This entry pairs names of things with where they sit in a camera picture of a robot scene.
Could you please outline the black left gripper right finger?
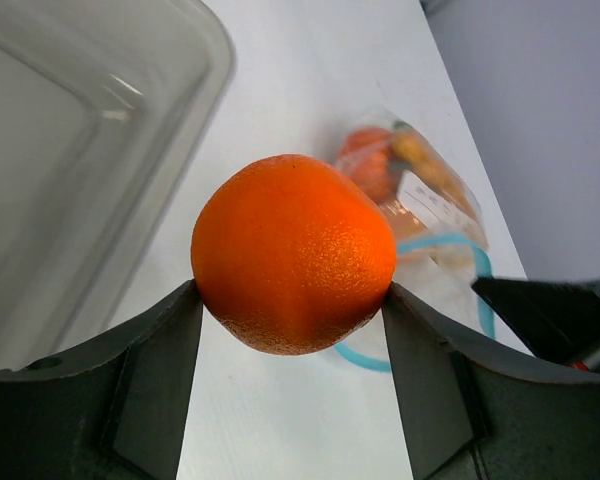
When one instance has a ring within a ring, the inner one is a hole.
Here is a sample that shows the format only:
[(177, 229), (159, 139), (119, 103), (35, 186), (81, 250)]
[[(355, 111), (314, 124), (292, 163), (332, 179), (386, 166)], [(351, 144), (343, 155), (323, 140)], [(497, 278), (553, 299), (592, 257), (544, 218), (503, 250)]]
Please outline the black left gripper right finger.
[(600, 479), (600, 374), (513, 350), (399, 285), (383, 306), (416, 479)]

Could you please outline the orange fake orange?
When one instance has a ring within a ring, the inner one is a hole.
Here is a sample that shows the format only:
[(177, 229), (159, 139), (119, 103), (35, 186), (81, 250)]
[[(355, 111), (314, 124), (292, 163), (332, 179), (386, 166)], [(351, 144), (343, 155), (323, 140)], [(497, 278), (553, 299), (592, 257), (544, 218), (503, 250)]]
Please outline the orange fake orange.
[(202, 208), (191, 265), (211, 315), (257, 351), (334, 346), (381, 308), (397, 263), (385, 216), (330, 165), (287, 154), (244, 167)]

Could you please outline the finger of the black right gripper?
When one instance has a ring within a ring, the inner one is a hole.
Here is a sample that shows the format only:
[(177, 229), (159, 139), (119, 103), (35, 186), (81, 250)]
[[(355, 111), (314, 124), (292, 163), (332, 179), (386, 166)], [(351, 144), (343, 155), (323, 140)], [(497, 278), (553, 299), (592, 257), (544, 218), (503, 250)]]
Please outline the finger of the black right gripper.
[(536, 357), (600, 374), (600, 279), (480, 277), (472, 289)]

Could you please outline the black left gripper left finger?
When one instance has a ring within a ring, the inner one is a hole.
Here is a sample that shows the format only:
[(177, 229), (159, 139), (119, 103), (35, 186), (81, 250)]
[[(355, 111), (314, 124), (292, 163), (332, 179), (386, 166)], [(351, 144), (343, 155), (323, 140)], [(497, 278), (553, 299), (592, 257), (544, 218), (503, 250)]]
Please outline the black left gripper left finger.
[(0, 370), (0, 479), (173, 479), (200, 341), (187, 281), (145, 312)]

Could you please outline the clear zip top bag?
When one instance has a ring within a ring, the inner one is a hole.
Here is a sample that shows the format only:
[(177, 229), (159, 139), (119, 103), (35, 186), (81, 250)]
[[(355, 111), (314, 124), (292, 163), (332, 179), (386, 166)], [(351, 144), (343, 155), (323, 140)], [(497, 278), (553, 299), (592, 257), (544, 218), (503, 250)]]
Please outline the clear zip top bag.
[[(343, 124), (340, 148), (351, 132), (368, 126), (382, 127), (392, 134), (402, 128), (413, 128), (420, 133), (392, 112), (376, 107)], [(492, 275), (477, 200), (464, 183), (478, 216), (478, 221), (474, 221), (427, 186), (406, 161), (399, 159), (391, 149), (391, 139), (390, 150), (389, 173), (394, 195), (376, 205), (388, 220), (396, 240), (394, 282), (442, 314), (494, 338), (493, 310), (472, 289), (476, 279)]]

